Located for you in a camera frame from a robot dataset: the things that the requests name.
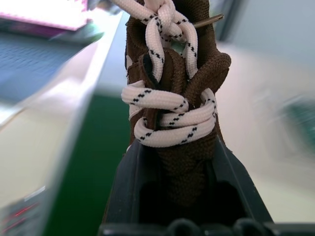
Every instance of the laptop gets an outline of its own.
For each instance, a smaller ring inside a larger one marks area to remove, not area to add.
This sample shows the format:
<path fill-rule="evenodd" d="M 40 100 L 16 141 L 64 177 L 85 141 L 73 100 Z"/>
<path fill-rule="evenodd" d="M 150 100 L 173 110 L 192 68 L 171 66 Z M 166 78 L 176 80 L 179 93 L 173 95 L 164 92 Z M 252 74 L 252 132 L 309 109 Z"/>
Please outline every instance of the laptop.
<path fill-rule="evenodd" d="M 86 44 L 52 40 L 88 22 L 87 0 L 0 1 L 0 127 Z"/>

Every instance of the brown fabric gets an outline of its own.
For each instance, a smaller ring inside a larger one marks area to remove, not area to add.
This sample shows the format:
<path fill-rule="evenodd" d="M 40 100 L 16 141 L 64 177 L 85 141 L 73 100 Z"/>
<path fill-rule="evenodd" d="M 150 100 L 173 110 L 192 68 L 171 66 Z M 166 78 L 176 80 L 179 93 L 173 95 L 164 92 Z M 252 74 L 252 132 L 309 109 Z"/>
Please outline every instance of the brown fabric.
<path fill-rule="evenodd" d="M 209 0 L 173 0 L 176 9 L 183 13 L 191 22 L 209 17 Z M 145 25 L 130 18 L 127 24 L 126 54 L 134 64 L 129 68 L 129 81 L 134 83 L 144 80 L 148 88 L 162 89 L 183 95 L 189 101 L 190 107 L 198 108 L 201 104 L 200 94 L 210 88 L 214 93 L 224 82 L 231 64 L 227 54 L 217 50 L 213 26 L 205 26 L 197 30 L 198 33 L 198 72 L 187 84 L 185 60 L 172 49 L 164 49 L 165 64 L 162 79 L 157 86 L 150 79 L 150 72 L 146 70 L 145 55 L 148 49 L 145 44 Z M 147 127 L 157 130 L 159 115 L 164 111 L 144 109 L 134 116 L 131 121 L 131 140 L 134 140 L 133 128 L 137 120 L 145 116 Z M 205 188 L 204 161 L 213 156 L 217 134 L 222 139 L 219 121 L 215 129 L 208 136 L 185 145 L 156 148 L 163 163 L 166 175 L 164 186 L 169 200 L 179 206 L 189 207 L 196 202 Z"/>

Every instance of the desk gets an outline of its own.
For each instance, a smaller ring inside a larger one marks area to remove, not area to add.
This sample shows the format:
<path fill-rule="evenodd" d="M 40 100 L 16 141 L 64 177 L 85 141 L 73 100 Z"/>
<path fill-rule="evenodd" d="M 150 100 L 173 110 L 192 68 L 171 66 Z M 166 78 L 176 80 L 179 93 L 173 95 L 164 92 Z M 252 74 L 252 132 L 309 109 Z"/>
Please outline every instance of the desk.
<path fill-rule="evenodd" d="M 94 92 L 121 17 L 112 16 L 105 36 L 69 60 L 1 127 L 0 207 L 49 184 L 70 124 Z"/>

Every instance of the white shoelace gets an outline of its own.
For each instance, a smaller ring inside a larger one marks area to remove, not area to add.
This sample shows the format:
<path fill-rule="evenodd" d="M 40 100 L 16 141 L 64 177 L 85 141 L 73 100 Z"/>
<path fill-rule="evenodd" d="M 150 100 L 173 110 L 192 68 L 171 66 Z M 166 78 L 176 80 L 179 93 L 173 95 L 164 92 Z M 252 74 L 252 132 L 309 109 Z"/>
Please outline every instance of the white shoelace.
<path fill-rule="evenodd" d="M 134 0 L 113 0 L 132 17 L 146 24 L 146 44 L 153 64 L 153 75 L 159 82 L 164 65 L 163 47 L 169 47 L 171 39 L 186 42 L 184 57 L 189 79 L 197 72 L 197 32 L 191 22 L 175 10 L 172 0 L 144 0 L 145 6 Z M 145 88 L 143 81 L 123 89 L 122 99 L 130 106 L 169 110 L 160 121 L 169 130 L 146 128 L 146 118 L 135 125 L 134 135 L 145 146 L 154 148 L 186 144 L 210 134 L 216 123 L 217 102 L 213 92 L 207 88 L 201 94 L 204 102 L 200 108 L 188 111 L 188 101 L 179 94 Z"/>

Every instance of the shoe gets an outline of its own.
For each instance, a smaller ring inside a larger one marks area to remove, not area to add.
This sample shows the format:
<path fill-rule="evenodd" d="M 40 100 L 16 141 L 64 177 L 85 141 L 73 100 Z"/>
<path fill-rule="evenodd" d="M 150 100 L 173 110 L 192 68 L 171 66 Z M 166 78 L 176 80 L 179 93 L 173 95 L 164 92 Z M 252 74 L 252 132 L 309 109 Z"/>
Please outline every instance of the shoe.
<path fill-rule="evenodd" d="M 195 30 L 191 23 L 209 18 L 209 0 L 113 2 L 131 15 L 122 93 L 130 145 L 137 139 L 156 149 L 168 200 L 191 207 L 205 189 L 204 162 L 222 139 L 215 93 L 231 64 L 216 47 L 213 26 Z"/>

